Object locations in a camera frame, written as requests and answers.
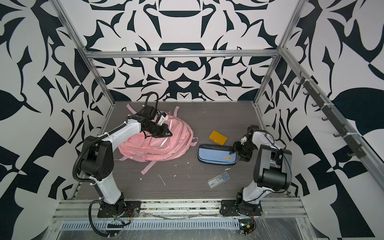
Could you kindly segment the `pink student backpack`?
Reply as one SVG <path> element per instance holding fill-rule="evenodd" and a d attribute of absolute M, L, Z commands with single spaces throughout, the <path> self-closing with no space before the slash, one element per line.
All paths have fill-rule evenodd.
<path fill-rule="evenodd" d="M 178 117 L 179 109 L 177 106 L 172 113 L 166 113 L 165 124 L 173 134 L 171 137 L 145 138 L 145 133 L 141 132 L 118 146 L 119 152 L 123 155 L 118 160 L 147 163 L 141 171 L 142 175 L 145 175 L 157 162 L 180 158 L 190 147 L 196 146 L 199 138 L 194 136 L 190 125 Z"/>

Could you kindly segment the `small yellow notebook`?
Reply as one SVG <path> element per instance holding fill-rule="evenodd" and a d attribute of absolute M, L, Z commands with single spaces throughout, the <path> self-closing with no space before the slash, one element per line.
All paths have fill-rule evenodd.
<path fill-rule="evenodd" d="M 217 131 L 213 131 L 209 136 L 209 140 L 220 146 L 223 146 L 228 138 Z"/>

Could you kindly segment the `blue pencil case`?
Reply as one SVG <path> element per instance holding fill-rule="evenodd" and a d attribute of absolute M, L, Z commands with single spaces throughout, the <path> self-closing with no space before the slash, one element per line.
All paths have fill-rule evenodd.
<path fill-rule="evenodd" d="M 205 164 L 233 166 L 237 154 L 231 146 L 202 144 L 198 148 L 198 160 Z"/>

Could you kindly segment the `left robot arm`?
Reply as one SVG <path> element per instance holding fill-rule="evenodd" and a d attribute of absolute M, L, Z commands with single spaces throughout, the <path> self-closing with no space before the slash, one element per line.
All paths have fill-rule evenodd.
<path fill-rule="evenodd" d="M 167 114 L 158 111 L 157 107 L 144 105 L 111 131 L 98 137 L 87 137 L 73 166 L 74 180 L 93 185 L 101 198 L 103 209 L 121 214 L 125 207 L 124 195 L 113 177 L 113 152 L 123 142 L 141 132 L 147 132 L 154 138 L 170 137 L 172 133 L 166 120 Z"/>

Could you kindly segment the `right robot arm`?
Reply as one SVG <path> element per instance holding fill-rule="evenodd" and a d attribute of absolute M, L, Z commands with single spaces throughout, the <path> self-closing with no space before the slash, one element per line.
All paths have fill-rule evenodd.
<path fill-rule="evenodd" d="M 292 182 L 292 152 L 279 147 L 273 136 L 256 125 L 233 145 L 241 161 L 256 158 L 253 180 L 237 195 L 237 204 L 257 205 L 269 193 L 285 193 Z"/>

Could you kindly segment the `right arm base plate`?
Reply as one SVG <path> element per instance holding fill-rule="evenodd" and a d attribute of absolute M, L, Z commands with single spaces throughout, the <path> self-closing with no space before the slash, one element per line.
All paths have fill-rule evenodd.
<path fill-rule="evenodd" d="M 240 202 L 236 200 L 221 200 L 219 213 L 224 217 L 234 216 L 261 216 L 263 212 L 261 204 L 253 205 L 250 203 Z"/>

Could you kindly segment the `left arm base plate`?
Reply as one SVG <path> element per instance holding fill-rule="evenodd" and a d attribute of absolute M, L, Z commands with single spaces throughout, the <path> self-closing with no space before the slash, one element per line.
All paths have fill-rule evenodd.
<path fill-rule="evenodd" d="M 140 213 L 141 201 L 120 201 L 115 205 L 102 202 L 99 207 L 98 218 L 130 218 Z"/>

